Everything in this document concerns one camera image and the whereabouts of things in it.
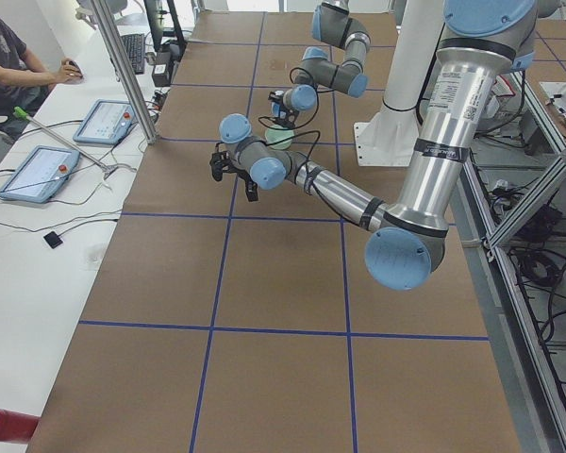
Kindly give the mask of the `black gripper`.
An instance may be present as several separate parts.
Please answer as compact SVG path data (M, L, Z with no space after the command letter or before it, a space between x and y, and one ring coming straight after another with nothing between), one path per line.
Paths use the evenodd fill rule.
M276 90L269 92L268 100L271 102L273 122L283 128L296 128L296 113L286 111L283 103L284 91Z
M237 174L244 182L244 192L249 202L258 201L258 184L250 177L249 173L236 167L227 151L216 151L211 155L209 166L212 178L221 182L224 174Z

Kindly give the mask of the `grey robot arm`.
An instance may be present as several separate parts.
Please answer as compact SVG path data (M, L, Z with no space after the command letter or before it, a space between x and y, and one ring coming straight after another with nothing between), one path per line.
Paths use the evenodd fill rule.
M340 49L343 60L331 59L319 46L308 47L298 64L290 70L292 87L269 93L271 115L261 120L269 129L295 130L296 119L304 111L316 112L320 88L361 97L368 86L365 61L371 47L366 27L350 16L347 1L323 1L313 13L312 38Z
M382 104L357 123L338 169L300 151L322 94L359 98L375 35L345 1L320 2L315 44L291 72L291 86L269 96L265 133L242 114L226 116L210 159L213 178L239 176L249 200L290 182L342 220L370 233L370 275L394 290L423 285L440 266L446 218L470 147L486 130L501 75L534 56L536 1L411 1L401 21Z

